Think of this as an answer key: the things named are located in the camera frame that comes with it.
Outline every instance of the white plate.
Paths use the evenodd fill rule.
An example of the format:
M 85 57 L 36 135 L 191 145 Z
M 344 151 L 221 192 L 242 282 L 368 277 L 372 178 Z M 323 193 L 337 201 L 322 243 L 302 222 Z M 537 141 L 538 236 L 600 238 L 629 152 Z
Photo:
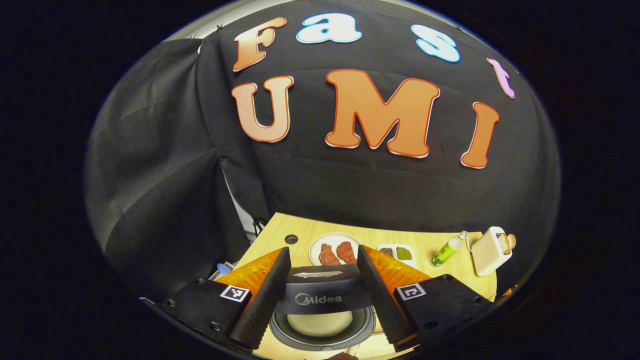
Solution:
M 351 243 L 351 247 L 353 247 L 353 257 L 358 259 L 358 245 L 360 245 L 360 242 L 356 240 L 356 238 L 349 234 L 328 233 L 320 235 L 320 237 L 318 237 L 314 240 L 313 243 L 311 243 L 311 246 L 309 247 L 309 259 L 311 259 L 311 263 L 313 263 L 313 265 L 315 266 L 322 265 L 322 263 L 320 263 L 320 250 L 322 249 L 322 244 L 331 245 L 331 251 L 333 251 L 333 255 L 338 258 L 338 254 L 335 252 L 335 249 L 338 247 L 338 245 L 345 241 Z M 345 264 L 345 262 L 341 260 L 341 258 L 338 258 L 338 260 L 340 260 L 340 264 Z
M 383 247 L 390 247 L 393 250 L 394 253 L 394 259 L 398 260 L 398 255 L 396 252 L 396 249 L 398 247 L 404 247 L 405 249 L 409 250 L 409 252 L 411 253 L 411 260 L 398 260 L 401 261 L 407 265 L 409 265 L 412 268 L 415 268 L 417 266 L 416 262 L 415 262 L 415 252 L 413 251 L 413 248 L 410 247 L 409 245 L 404 245 L 404 244 L 384 244 L 384 245 L 380 245 L 376 250 L 380 251 L 380 249 L 382 249 Z

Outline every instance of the black fabric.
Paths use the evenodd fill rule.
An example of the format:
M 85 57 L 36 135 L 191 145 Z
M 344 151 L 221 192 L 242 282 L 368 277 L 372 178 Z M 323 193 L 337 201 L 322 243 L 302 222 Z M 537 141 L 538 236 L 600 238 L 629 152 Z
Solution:
M 362 38 L 346 44 L 296 40 L 303 20 L 328 12 L 353 16 Z M 275 29 L 272 45 L 260 47 L 266 57 L 233 72 L 235 37 L 279 16 L 287 24 Z M 449 35 L 461 60 L 449 63 L 423 53 L 411 32 L 413 24 Z M 499 61 L 510 75 L 515 99 L 504 94 L 486 58 Z M 333 129 L 335 88 L 325 76 L 334 69 L 366 71 L 385 101 L 407 78 L 438 86 L 441 94 L 427 136 L 429 155 L 416 159 L 389 152 L 384 144 L 396 127 L 372 150 L 358 123 L 360 146 L 328 146 L 324 138 Z M 294 78 L 289 133 L 277 143 L 256 142 L 239 125 L 231 89 L 256 83 L 257 117 L 270 124 L 271 98 L 262 84 L 283 75 Z M 489 163 L 481 170 L 460 163 L 473 136 L 472 104 L 477 101 L 500 115 Z M 87 202 L 107 257 L 128 269 L 127 274 L 137 274 L 149 291 L 160 292 L 183 277 L 206 272 L 222 256 L 238 257 L 248 243 L 236 237 L 242 229 L 220 183 L 221 171 L 236 201 L 254 218 L 269 220 L 279 211 L 341 224 L 433 232 L 484 232 L 502 226 L 516 234 L 518 247 L 499 269 L 499 294 L 542 257 L 559 202 L 554 134 L 526 79 L 495 51 L 457 29 L 375 0 L 280 4 L 226 24 L 204 41 L 163 43 L 142 58 L 113 90 L 90 140 Z M 185 209 L 189 216 L 177 216 Z M 178 239 L 185 250 L 178 249 Z M 150 260 L 156 257 L 162 260 Z M 166 270 L 160 271 L 161 263 Z

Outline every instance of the letter m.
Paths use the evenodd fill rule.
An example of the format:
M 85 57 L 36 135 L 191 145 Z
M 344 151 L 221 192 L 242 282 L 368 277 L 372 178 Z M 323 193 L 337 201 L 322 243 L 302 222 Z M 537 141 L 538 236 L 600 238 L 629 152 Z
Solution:
M 404 80 L 389 101 L 384 102 L 371 77 L 361 70 L 340 69 L 329 72 L 326 80 L 335 86 L 335 120 L 326 143 L 353 149 L 360 145 L 355 134 L 356 118 L 369 147 L 377 149 L 392 127 L 398 123 L 396 135 L 387 149 L 397 155 L 424 158 L 429 116 L 440 89 L 420 79 Z

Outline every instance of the orange letter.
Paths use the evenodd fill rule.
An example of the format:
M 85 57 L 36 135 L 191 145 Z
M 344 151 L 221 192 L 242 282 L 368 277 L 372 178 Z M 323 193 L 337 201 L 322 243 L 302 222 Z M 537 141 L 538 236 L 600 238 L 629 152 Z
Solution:
M 426 138 L 431 106 L 440 96 L 437 86 L 420 79 L 407 79 L 391 99 L 384 102 L 364 71 L 333 70 L 326 75 L 326 80 L 335 86 L 335 122 L 333 131 L 326 135 L 328 145 L 348 149 L 360 145 L 360 137 L 354 132 L 358 117 L 370 148 L 377 149 L 397 122 L 396 136 L 387 142 L 389 151 L 414 158 L 429 154 Z
M 466 167 L 483 168 L 488 160 L 486 152 L 489 150 L 493 127 L 498 122 L 498 113 L 489 105 L 481 102 L 474 102 L 474 112 L 476 113 L 476 129 L 474 138 L 471 140 L 469 150 L 462 154 L 460 162 Z
M 238 85 L 231 90 L 231 96 L 236 98 L 240 126 L 245 134 L 259 142 L 278 142 L 289 132 L 289 93 L 288 88 L 293 85 L 290 76 L 276 76 L 264 82 L 264 88 L 271 92 L 271 106 L 273 109 L 273 124 L 264 126 L 255 117 L 253 95 L 258 86 L 254 83 Z
M 234 64 L 234 71 L 240 71 L 264 59 L 267 53 L 258 51 L 258 44 L 264 47 L 273 44 L 276 33 L 271 28 L 281 28 L 285 24 L 287 19 L 277 17 L 236 36 L 234 41 L 238 42 L 238 61 Z

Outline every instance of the wooden table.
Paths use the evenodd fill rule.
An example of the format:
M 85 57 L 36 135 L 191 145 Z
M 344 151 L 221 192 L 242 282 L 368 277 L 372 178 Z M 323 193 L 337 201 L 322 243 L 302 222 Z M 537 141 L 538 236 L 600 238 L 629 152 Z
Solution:
M 309 247 L 316 238 L 326 233 L 346 233 L 354 236 L 362 245 L 374 249 L 383 244 L 409 245 L 415 251 L 416 268 L 421 272 L 432 277 L 451 274 L 485 298 L 491 301 L 495 299 L 497 289 L 495 272 L 483 277 L 477 276 L 473 267 L 471 253 L 466 246 L 462 246 L 462 249 L 443 265 L 435 267 L 431 264 L 431 257 L 457 233 L 412 233 L 408 231 L 369 229 L 276 213 L 236 267 L 284 246 L 289 247 L 292 267 L 312 266 L 313 264 L 309 259 Z M 290 234 L 295 234 L 298 237 L 297 243 L 289 245 L 284 242 L 284 238 Z M 472 245 L 480 237 L 482 237 L 480 232 L 469 233 L 469 244 Z M 260 343 L 260 348 L 254 354 L 276 360 L 323 360 L 340 352 L 348 352 L 357 356 L 360 360 L 385 360 L 409 351 L 412 351 L 412 349 L 401 353 L 394 351 L 393 345 L 388 343 L 376 316 L 376 330 L 373 335 L 362 343 L 348 349 L 322 352 L 298 350 L 279 342 L 273 336 L 271 330 L 267 328 Z

